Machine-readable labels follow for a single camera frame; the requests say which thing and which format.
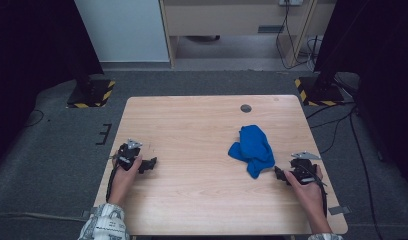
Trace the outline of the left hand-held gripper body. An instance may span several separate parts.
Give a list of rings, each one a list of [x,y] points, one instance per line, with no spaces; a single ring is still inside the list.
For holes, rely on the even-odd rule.
[[[142,143],[132,139],[128,139],[126,143],[123,143],[116,154],[117,163],[126,171],[128,171],[135,158],[139,155]]]

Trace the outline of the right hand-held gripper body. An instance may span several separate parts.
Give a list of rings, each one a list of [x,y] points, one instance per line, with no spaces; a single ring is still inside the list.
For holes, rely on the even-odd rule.
[[[307,151],[292,153],[291,156],[293,157],[290,161],[290,165],[293,168],[291,173],[300,184],[306,185],[311,182],[321,183],[317,175],[318,165],[311,162],[311,159],[319,160],[318,156]]]

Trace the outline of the blue cloth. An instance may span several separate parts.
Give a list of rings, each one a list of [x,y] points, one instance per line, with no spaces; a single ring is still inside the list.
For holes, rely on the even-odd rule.
[[[253,179],[257,179],[264,169],[275,165],[272,148],[265,133],[257,125],[241,127],[239,141],[231,145],[228,155],[245,162],[247,172]]]

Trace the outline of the person's right hand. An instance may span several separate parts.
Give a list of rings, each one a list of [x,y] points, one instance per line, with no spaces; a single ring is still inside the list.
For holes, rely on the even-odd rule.
[[[325,219],[322,191],[318,184],[311,182],[302,185],[290,171],[285,171],[284,174],[306,215]]]

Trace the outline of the person's left hand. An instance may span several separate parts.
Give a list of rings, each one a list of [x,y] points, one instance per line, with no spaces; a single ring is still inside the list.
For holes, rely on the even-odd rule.
[[[132,167],[128,171],[124,170],[122,167],[118,167],[116,161],[113,161],[113,163],[115,173],[111,184],[108,203],[123,207],[124,203],[126,202],[127,195],[133,186],[138,169],[141,166],[142,156],[138,155],[135,158]]]

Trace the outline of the black stand base striped edge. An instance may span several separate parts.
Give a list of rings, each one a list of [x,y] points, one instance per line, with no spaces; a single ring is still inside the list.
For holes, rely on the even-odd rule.
[[[299,77],[294,83],[305,106],[334,106],[344,101],[337,86],[319,81],[317,77]]]
[[[112,80],[91,80],[86,86],[77,83],[69,99],[68,108],[103,107],[114,88]]]

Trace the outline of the white panel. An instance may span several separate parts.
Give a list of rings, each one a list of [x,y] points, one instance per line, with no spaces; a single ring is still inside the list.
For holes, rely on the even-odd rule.
[[[159,0],[75,0],[100,62],[168,62]]]

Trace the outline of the black curtain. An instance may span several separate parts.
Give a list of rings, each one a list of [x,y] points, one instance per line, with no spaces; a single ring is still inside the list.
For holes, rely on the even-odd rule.
[[[408,183],[408,0],[337,0],[315,70],[359,76],[360,112]]]
[[[102,72],[75,0],[0,0],[0,163],[41,91]]]

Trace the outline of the light wooden desk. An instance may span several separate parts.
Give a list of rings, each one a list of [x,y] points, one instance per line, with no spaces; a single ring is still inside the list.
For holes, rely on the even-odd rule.
[[[276,34],[286,65],[298,63],[301,46],[322,36],[337,0],[304,0],[279,6],[279,0],[159,0],[169,59],[181,36]]]

